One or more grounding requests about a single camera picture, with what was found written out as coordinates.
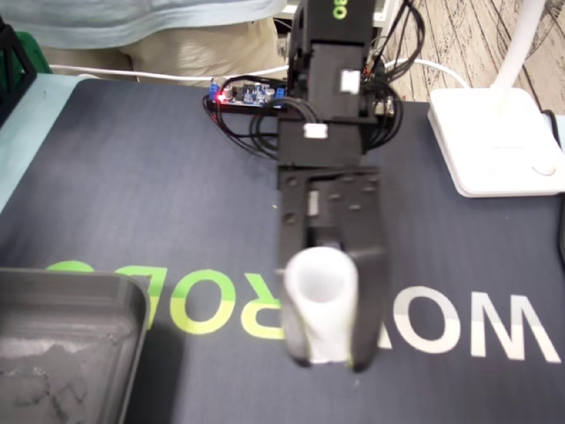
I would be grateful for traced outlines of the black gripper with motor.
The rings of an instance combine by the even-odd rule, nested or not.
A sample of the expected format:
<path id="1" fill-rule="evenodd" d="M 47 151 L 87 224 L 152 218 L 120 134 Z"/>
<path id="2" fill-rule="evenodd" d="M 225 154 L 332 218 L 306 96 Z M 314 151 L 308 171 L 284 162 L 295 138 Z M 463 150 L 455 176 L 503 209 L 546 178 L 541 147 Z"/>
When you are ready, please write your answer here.
<path id="1" fill-rule="evenodd" d="M 389 292 L 389 257 L 375 167 L 281 169 L 277 279 L 284 345 L 300 367 L 310 367 L 305 326 L 284 278 L 301 248 L 336 246 L 352 259 L 358 297 L 351 336 L 353 370 L 367 370 L 378 351 Z"/>

